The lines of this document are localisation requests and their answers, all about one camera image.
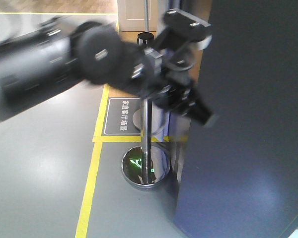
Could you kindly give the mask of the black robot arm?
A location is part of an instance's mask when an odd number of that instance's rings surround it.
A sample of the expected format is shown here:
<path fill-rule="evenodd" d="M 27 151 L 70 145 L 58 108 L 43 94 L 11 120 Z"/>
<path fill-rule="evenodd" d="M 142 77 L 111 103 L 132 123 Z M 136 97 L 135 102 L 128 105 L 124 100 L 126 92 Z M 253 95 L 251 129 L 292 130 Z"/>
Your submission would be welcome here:
<path fill-rule="evenodd" d="M 165 29 L 148 46 L 122 41 L 110 25 L 70 26 L 59 17 L 0 43 L 0 122 L 87 80 L 207 125 L 213 112 L 189 75 L 189 45 L 209 38 L 211 26 L 179 12 L 163 20 Z"/>

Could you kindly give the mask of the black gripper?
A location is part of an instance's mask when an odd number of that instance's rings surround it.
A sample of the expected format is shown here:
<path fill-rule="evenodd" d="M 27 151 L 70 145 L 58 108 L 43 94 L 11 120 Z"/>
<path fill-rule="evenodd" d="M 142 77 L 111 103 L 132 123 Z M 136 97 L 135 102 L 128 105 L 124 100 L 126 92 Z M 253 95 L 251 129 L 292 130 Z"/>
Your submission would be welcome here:
<path fill-rule="evenodd" d="M 194 61 L 191 52 L 184 54 L 163 54 L 153 48 L 149 53 L 152 60 L 153 77 L 149 80 L 153 102 L 168 112 L 188 117 L 203 127 L 212 127 L 218 116 L 203 102 L 189 70 Z M 139 50 L 139 66 L 142 70 L 144 50 Z M 139 96 L 143 80 L 139 75 Z"/>

